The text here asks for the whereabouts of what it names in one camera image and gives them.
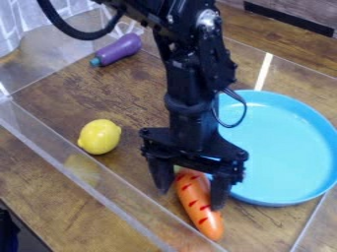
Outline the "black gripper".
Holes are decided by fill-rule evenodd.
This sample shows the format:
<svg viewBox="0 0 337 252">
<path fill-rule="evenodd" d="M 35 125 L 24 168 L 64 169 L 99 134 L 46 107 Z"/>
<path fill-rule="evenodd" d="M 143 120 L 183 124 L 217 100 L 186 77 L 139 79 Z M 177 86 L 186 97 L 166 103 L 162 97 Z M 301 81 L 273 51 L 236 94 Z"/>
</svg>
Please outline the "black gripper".
<svg viewBox="0 0 337 252">
<path fill-rule="evenodd" d="M 155 187 L 162 194 L 167 193 L 175 178 L 175 164 L 210 173 L 210 208 L 220 211 L 232 184 L 244 180 L 244 162 L 249 154 L 220 135 L 217 98 L 187 104 L 167 94 L 165 105 L 170 126 L 139 130 L 143 140 L 141 151 Z"/>
</svg>

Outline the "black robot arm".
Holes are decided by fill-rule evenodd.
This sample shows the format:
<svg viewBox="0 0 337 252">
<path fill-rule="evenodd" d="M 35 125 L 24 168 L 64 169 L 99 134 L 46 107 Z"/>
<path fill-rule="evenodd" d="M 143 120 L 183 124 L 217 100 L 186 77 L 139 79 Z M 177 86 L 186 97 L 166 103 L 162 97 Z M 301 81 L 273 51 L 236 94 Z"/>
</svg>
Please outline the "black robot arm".
<svg viewBox="0 0 337 252">
<path fill-rule="evenodd" d="M 169 190 L 175 165 L 209 173 L 210 208 L 217 211 L 244 179 L 249 154 L 218 132 L 218 94 L 236 82 L 237 65 L 224 45 L 214 0 L 94 1 L 153 28 L 165 64 L 170 126 L 139 130 L 155 186 Z"/>
</svg>

